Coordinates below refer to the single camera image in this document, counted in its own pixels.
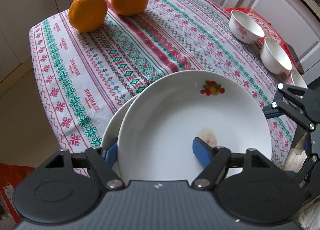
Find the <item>floor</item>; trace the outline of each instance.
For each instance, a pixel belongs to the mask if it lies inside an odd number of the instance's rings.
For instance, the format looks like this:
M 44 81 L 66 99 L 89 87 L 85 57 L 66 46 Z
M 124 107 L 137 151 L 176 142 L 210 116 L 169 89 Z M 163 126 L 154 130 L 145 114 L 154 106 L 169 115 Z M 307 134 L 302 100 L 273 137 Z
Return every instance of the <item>floor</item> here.
M 59 149 L 33 71 L 0 98 L 0 163 L 37 167 Z

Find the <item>metal screw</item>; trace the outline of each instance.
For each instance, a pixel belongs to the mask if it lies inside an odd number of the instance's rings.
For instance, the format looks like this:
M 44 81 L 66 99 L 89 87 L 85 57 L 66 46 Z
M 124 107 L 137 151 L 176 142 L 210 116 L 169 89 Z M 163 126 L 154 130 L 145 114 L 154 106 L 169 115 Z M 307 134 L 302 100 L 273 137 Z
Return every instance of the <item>metal screw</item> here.
M 208 187 L 210 185 L 210 181 L 205 178 L 199 178 L 195 181 L 195 185 L 197 187 Z
M 123 184 L 123 182 L 118 179 L 111 179 L 107 182 L 107 186 L 109 188 L 119 188 L 122 186 L 122 184 Z

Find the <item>white plate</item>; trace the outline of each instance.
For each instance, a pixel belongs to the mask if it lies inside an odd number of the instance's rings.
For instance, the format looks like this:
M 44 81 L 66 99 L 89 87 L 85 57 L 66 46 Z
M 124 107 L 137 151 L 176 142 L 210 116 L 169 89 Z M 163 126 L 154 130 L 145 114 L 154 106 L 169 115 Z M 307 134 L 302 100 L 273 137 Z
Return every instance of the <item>white plate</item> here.
M 115 139 L 119 135 L 120 127 L 122 124 L 122 121 L 124 119 L 125 114 L 127 113 L 129 107 L 133 103 L 133 101 L 136 99 L 138 95 L 134 96 L 133 98 L 129 99 L 122 107 L 118 109 L 118 111 L 113 115 L 111 118 L 109 124 L 107 125 L 107 128 L 104 131 L 104 134 L 102 136 L 101 141 L 101 147 L 108 147 L 109 145 L 113 144 Z M 119 175 L 118 170 L 118 162 L 116 162 L 112 169 L 113 171 Z
M 221 84 L 225 92 L 207 96 L 206 81 Z M 191 184 L 203 170 L 192 152 L 192 141 L 206 128 L 215 133 L 218 145 L 232 152 L 256 148 L 271 159 L 268 124 L 253 97 L 226 77 L 188 70 L 154 82 L 130 106 L 118 138 L 122 180 Z

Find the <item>tablecloth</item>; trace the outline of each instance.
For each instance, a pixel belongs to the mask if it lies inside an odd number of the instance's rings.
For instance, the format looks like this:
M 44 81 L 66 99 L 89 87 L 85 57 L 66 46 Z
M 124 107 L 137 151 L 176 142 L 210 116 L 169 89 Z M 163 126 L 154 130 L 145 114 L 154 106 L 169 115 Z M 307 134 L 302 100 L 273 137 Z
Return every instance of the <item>tablecloth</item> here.
M 149 0 L 142 14 L 123 17 L 107 2 L 104 25 L 94 32 L 71 27 L 66 10 L 29 33 L 43 107 L 62 148 L 82 152 L 100 145 L 109 120 L 126 101 L 179 70 L 224 75 L 244 87 L 261 108 L 272 101 L 277 79 L 231 34 L 230 14 L 218 4 Z M 282 116 L 269 119 L 268 126 L 272 160 L 282 167 L 296 125 Z

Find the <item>red bag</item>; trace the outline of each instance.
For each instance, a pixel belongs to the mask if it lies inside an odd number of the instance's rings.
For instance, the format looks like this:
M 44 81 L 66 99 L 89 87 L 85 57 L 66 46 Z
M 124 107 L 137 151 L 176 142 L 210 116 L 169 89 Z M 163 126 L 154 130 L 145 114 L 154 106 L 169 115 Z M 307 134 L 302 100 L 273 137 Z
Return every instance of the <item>red bag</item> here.
M 274 28 L 271 26 L 271 23 L 269 23 L 268 21 L 266 21 L 262 16 L 260 16 L 257 12 L 255 12 L 254 10 L 252 10 L 251 8 L 225 8 L 226 11 L 228 11 L 231 14 L 232 10 L 239 10 L 241 12 L 246 13 L 247 15 L 249 15 L 250 17 L 252 17 L 253 20 L 255 20 L 263 29 L 265 36 L 266 37 L 270 37 L 273 40 L 275 40 L 281 47 L 282 49 L 284 49 L 284 51 L 287 53 L 287 55 L 289 56 L 292 65 L 295 67 L 296 70 L 298 70 L 298 66 L 294 60 L 294 57 L 292 56 L 290 50 L 288 49 L 286 42 L 282 39 L 282 37 L 277 33 L 276 30 L 274 30 Z M 264 38 L 260 38 L 258 40 L 258 46 L 259 48 L 262 47 L 264 43 Z
M 15 187 L 34 170 L 33 167 L 0 163 L 0 229 L 10 230 L 20 222 L 13 207 L 12 194 Z

